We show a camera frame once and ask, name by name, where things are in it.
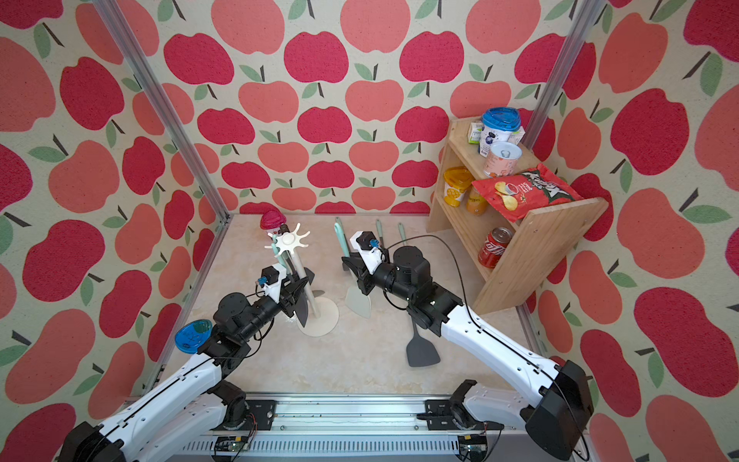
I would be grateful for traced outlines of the white utensil rack stand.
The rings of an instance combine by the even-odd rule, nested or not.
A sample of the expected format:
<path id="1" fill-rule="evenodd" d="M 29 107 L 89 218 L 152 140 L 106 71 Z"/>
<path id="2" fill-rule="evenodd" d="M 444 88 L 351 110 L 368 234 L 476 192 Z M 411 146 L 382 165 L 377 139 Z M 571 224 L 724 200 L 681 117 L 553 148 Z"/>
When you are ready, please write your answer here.
<path id="1" fill-rule="evenodd" d="M 309 303 L 309 317 L 305 327 L 298 326 L 301 331 L 310 337 L 323 337 L 330 333 L 337 325 L 339 320 L 339 309 L 337 304 L 326 296 L 316 296 L 312 290 L 309 279 L 306 276 L 305 267 L 298 255 L 299 248 L 307 248 L 307 244 L 302 244 L 301 240 L 306 238 L 310 232 L 300 234 L 298 232 L 300 224 L 296 226 L 294 231 L 285 232 L 280 236 L 273 238 L 273 252 L 279 262 L 286 263 L 290 270 L 288 277 L 306 278 L 306 296 Z"/>

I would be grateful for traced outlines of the grey slotted utensil mint handle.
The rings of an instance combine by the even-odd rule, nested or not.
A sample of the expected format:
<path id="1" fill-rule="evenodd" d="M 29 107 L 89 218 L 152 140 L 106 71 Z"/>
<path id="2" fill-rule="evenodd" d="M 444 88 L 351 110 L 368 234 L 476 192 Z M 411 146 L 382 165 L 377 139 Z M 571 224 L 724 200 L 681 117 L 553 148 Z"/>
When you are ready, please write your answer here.
<path id="1" fill-rule="evenodd" d="M 419 327 L 414 319 L 411 319 L 413 335 L 406 346 L 406 359 L 411 368 L 425 368 L 437 365 L 441 362 L 439 352 L 435 346 L 425 338 L 421 337 Z"/>

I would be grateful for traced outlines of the beige spatula mint handle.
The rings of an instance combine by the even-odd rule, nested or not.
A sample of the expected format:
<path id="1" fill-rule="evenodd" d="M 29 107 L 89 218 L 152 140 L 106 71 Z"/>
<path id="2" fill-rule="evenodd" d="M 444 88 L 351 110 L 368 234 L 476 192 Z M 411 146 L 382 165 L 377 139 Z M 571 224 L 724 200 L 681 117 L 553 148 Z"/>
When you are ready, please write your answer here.
<path id="1" fill-rule="evenodd" d="M 398 223 L 398 233 L 400 233 L 400 243 L 405 244 L 407 241 L 407 236 L 403 223 Z"/>

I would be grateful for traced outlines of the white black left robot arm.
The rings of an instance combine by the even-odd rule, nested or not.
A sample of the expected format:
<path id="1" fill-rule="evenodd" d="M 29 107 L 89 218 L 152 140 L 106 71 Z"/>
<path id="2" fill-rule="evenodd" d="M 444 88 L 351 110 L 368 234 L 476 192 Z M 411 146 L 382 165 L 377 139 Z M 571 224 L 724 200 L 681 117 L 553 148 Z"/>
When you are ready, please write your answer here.
<path id="1" fill-rule="evenodd" d="M 63 443 L 62 461 L 166 461 L 201 434 L 253 418 L 246 395 L 227 381 L 251 352 L 250 340 L 308 294 L 306 277 L 281 276 L 258 300 L 224 296 L 208 339 L 186 364 L 136 402 L 98 425 L 81 423 Z"/>

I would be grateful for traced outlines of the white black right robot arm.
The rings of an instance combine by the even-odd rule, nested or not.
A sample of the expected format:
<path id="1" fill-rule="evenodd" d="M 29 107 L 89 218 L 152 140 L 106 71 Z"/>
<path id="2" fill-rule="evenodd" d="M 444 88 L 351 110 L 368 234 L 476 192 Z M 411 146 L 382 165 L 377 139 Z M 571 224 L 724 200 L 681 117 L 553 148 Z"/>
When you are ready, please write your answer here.
<path id="1" fill-rule="evenodd" d="M 567 461 L 575 455 L 594 414 L 586 373 L 579 365 L 559 365 L 486 323 L 463 298 L 433 280 L 429 262 L 415 246 L 390 253 L 372 242 L 342 261 L 363 294 L 379 289 L 402 298 L 417 325 L 465 348 L 517 391 L 517 398 L 503 403 L 481 384 L 464 382 L 456 391 L 459 425 L 519 427 L 550 456 Z"/>

